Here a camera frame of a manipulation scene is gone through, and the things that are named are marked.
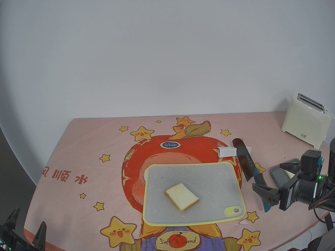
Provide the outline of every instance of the cartoon apple print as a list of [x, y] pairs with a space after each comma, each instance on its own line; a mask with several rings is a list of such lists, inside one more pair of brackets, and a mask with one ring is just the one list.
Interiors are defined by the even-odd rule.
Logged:
[[173, 234], [169, 238], [169, 245], [173, 248], [182, 248], [187, 244], [187, 239], [182, 235], [182, 232], [179, 234]]
[[[222, 161], [235, 161], [233, 157], [219, 158], [217, 146], [227, 145], [207, 136], [191, 136], [180, 140], [170, 140], [170, 135], [153, 136], [151, 140], [143, 139], [130, 148], [122, 164], [121, 182], [125, 196], [130, 205], [140, 213], [143, 212], [146, 169], [154, 164], [201, 164]], [[163, 148], [163, 143], [175, 142], [174, 148]], [[236, 176], [242, 187], [242, 169], [237, 162], [233, 164]]]

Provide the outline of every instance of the star print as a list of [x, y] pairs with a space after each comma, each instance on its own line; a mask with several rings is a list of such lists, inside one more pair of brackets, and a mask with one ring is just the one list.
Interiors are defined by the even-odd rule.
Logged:
[[100, 210], [104, 210], [104, 205], [105, 203], [99, 203], [97, 202], [96, 205], [94, 206], [94, 208], [97, 210], [97, 211], [100, 211]]
[[123, 183], [123, 186], [126, 184], [126, 181], [131, 179], [130, 177], [127, 177], [126, 174], [125, 174], [125, 170], [122, 171], [122, 183]]
[[102, 228], [100, 233], [109, 238], [109, 246], [113, 248], [118, 246], [120, 243], [134, 244], [135, 240], [132, 233], [135, 229], [135, 224], [123, 223], [114, 216], [111, 218], [109, 226]]
[[195, 123], [195, 121], [190, 120], [188, 116], [184, 116], [183, 118], [178, 118], [177, 117], [177, 125], [178, 126], [182, 124], [183, 126], [188, 127], [193, 123]]
[[106, 162], [106, 161], [110, 161], [110, 159], [109, 159], [110, 156], [111, 156], [111, 155], [103, 154], [103, 156], [100, 157], [99, 159], [102, 160], [102, 162], [104, 163], [104, 162]]
[[253, 246], [261, 245], [258, 240], [260, 231], [250, 232], [247, 229], [243, 229], [242, 237], [236, 242], [238, 245], [243, 245], [244, 251], [248, 251]]
[[148, 130], [145, 127], [140, 127], [137, 131], [131, 132], [131, 135], [135, 136], [135, 141], [139, 140], [151, 140], [151, 134], [154, 133], [153, 130]]
[[121, 126], [121, 128], [119, 129], [121, 132], [124, 132], [124, 131], [127, 131], [128, 130], [128, 127], [124, 127], [124, 126]]
[[259, 173], [263, 173], [263, 172], [266, 171], [266, 169], [263, 168], [263, 167], [261, 167], [261, 166], [259, 165], [259, 163], [256, 163], [255, 166], [256, 166], [256, 168], [258, 169]]
[[247, 214], [248, 214], [247, 220], [250, 220], [252, 223], [254, 223], [255, 220], [259, 219], [259, 216], [257, 216], [256, 211], [252, 213], [247, 212]]
[[221, 129], [221, 133], [220, 134], [225, 135], [225, 136], [231, 135], [231, 133], [229, 133], [228, 129], [227, 130]]

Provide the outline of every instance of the white toaster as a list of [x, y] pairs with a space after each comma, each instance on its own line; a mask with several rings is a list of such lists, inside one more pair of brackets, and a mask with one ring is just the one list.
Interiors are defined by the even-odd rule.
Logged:
[[332, 119], [334, 116], [327, 107], [301, 93], [295, 93], [281, 130], [313, 145], [318, 150]]

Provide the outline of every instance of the gray cutting board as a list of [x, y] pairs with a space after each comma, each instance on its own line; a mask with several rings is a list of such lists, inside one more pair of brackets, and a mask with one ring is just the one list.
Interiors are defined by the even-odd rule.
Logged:
[[[200, 199], [183, 212], [164, 194], [179, 183]], [[152, 165], [148, 168], [143, 220], [149, 225], [211, 224], [240, 219], [244, 215], [241, 190], [230, 163]]]

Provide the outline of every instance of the pink tablecloth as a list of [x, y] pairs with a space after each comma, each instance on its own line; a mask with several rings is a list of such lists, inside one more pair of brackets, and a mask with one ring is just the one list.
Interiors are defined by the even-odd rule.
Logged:
[[[242, 138], [252, 147], [254, 162], [266, 170], [267, 184], [276, 187], [269, 169], [312, 149], [280, 130], [284, 118], [285, 113], [269, 112], [74, 119], [41, 176], [25, 235], [31, 241], [45, 221], [48, 250], [276, 248], [316, 224], [307, 205], [294, 203], [285, 212], [275, 206], [265, 213], [252, 190], [253, 180], [246, 182], [243, 176], [241, 191], [248, 214], [242, 219], [205, 226], [151, 227], [142, 221], [143, 176], [151, 164], [220, 162], [217, 146], [232, 146], [234, 138]], [[167, 142], [176, 142], [176, 148]], [[323, 143], [320, 150], [325, 172], [329, 149]], [[226, 160], [242, 181], [236, 157]], [[177, 237], [180, 232], [185, 238]]]

